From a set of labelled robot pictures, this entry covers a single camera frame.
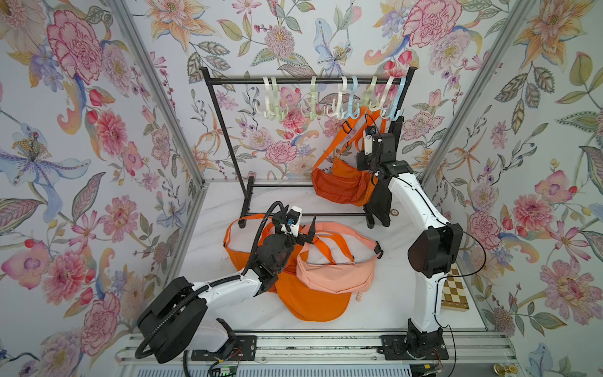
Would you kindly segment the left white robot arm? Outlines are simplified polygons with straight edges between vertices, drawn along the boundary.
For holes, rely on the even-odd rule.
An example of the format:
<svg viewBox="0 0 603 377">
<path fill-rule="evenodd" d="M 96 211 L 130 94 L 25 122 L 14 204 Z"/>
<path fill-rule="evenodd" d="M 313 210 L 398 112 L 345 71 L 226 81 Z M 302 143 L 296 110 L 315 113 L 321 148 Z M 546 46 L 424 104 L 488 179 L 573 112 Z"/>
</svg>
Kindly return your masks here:
<svg viewBox="0 0 603 377">
<path fill-rule="evenodd" d="M 187 350 L 225 357 L 234 349 L 236 333 L 221 318 L 206 320 L 206 313 L 268 292 L 295 248 L 316 238 L 316 224 L 304 231 L 302 217 L 301 208 L 276 201 L 258 216 L 261 222 L 242 270 L 215 281 L 191 283 L 180 276 L 169 282 L 137 319 L 143 339 L 135 358 L 153 356 L 164 364 Z"/>
</svg>

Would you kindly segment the pink crescent bag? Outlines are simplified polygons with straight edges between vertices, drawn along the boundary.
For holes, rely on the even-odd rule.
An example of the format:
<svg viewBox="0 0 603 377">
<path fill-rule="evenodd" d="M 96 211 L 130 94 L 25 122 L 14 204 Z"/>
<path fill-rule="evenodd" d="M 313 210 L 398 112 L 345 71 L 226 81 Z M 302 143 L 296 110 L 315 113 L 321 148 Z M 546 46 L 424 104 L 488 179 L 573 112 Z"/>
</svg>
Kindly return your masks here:
<svg viewBox="0 0 603 377">
<path fill-rule="evenodd" d="M 359 232 L 337 222 L 326 221 L 316 223 L 317 231 L 314 241 L 320 253 L 328 260 L 325 265 L 308 262 L 308 251 L 303 251 L 297 257 L 297 277 L 303 284 L 312 290 L 331 294 L 364 293 L 372 285 L 375 277 L 376 261 L 383 256 L 380 244 L 369 239 Z M 347 257 L 348 262 L 337 263 L 329 246 L 323 238 L 334 241 L 339 251 Z M 362 243 L 367 249 L 374 252 L 371 259 L 357 262 L 346 242 L 347 237 L 352 237 Z"/>
</svg>

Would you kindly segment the bright orange crescent bag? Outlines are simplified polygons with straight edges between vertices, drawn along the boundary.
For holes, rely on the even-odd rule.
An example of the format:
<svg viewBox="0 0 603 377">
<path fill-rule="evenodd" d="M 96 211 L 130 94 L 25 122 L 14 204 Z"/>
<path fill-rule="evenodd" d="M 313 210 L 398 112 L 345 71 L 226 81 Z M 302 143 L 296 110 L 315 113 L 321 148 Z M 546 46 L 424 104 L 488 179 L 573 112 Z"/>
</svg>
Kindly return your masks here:
<svg viewBox="0 0 603 377">
<path fill-rule="evenodd" d="M 284 271 L 271 292 L 278 295 L 284 306 L 299 320 L 329 322 L 342 316 L 350 304 L 350 293 L 331 294 L 312 290 L 298 279 L 297 257 L 308 251 L 309 245 L 296 245 Z"/>
</svg>

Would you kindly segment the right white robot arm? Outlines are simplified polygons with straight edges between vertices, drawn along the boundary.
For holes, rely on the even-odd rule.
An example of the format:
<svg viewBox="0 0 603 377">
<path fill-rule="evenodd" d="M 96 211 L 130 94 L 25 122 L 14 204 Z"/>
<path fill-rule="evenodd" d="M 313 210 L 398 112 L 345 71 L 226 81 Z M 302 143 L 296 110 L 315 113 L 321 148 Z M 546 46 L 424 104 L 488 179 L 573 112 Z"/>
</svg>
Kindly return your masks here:
<svg viewBox="0 0 603 377">
<path fill-rule="evenodd" d="M 369 127 L 364 149 L 356 155 L 358 170 L 369 173 L 375 185 L 366 213 L 383 226 L 391 223 L 393 199 L 403 205 L 418 230 L 408 248 L 408 261 L 416 273 L 413 312 L 403 336 L 383 336 L 382 352 L 388 360 L 445 360 L 444 326 L 440 322 L 444 282 L 450 277 L 465 232 L 450 223 L 427 198 L 410 165 L 397 159 L 397 136 Z"/>
</svg>

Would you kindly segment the dark orange crescent bag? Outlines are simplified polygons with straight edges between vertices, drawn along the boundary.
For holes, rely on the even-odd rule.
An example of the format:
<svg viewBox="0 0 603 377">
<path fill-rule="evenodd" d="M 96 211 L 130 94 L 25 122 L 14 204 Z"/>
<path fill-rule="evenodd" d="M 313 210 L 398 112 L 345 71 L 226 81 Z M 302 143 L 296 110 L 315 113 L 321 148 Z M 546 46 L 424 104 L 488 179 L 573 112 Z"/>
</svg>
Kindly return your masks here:
<svg viewBox="0 0 603 377">
<path fill-rule="evenodd" d="M 252 244 L 251 251 L 237 251 L 230 248 L 232 241 L 232 227 L 237 222 L 260 220 L 258 228 L 259 239 Z M 282 231 L 276 230 L 273 216 L 263 221 L 261 215 L 246 216 L 233 221 L 225 232 L 223 247 L 228 253 L 232 264 L 242 275 L 254 272 L 261 283 L 258 294 L 276 293 L 276 283 L 287 265 L 291 252 L 289 237 Z"/>
</svg>

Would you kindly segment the rust orange crescent bag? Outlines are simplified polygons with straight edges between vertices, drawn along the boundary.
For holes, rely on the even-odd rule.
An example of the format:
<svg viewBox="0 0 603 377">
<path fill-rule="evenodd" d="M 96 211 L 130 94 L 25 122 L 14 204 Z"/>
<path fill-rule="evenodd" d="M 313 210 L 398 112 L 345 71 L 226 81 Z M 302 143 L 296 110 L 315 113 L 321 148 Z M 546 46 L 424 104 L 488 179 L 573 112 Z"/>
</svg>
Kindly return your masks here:
<svg viewBox="0 0 603 377">
<path fill-rule="evenodd" d="M 379 179 L 370 171 L 360 171 L 342 160 L 342 151 L 333 156 L 333 152 L 353 133 L 359 121 L 360 119 L 344 121 L 331 144 L 312 167 L 312 185 L 317 196 L 336 204 L 363 207 L 370 201 L 379 183 Z M 328 173 L 320 169 L 320 166 L 330 156 L 333 157 L 333 165 L 331 173 Z"/>
</svg>

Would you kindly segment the black bag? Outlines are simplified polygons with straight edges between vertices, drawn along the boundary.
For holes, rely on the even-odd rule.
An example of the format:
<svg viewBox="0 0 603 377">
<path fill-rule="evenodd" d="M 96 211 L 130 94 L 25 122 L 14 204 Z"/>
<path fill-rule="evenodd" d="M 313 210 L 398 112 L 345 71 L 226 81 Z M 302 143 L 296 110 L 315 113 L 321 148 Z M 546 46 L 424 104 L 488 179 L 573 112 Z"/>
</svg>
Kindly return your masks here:
<svg viewBox="0 0 603 377">
<path fill-rule="evenodd" d="M 367 134 L 376 134 L 378 136 L 378 149 L 376 152 L 381 152 L 380 172 L 372 172 L 378 179 L 375 191 L 372 194 L 370 201 L 364 205 L 364 213 L 366 217 L 367 227 L 373 229 L 375 220 L 379 220 L 384 227 L 389 227 L 390 210 L 392 204 L 392 193 L 389 190 L 389 183 L 392 178 L 402 172 L 404 166 L 402 162 L 397 160 L 397 149 L 400 144 L 400 135 L 404 118 L 390 123 L 389 129 L 385 133 L 378 131 L 375 124 L 368 127 Z"/>
</svg>

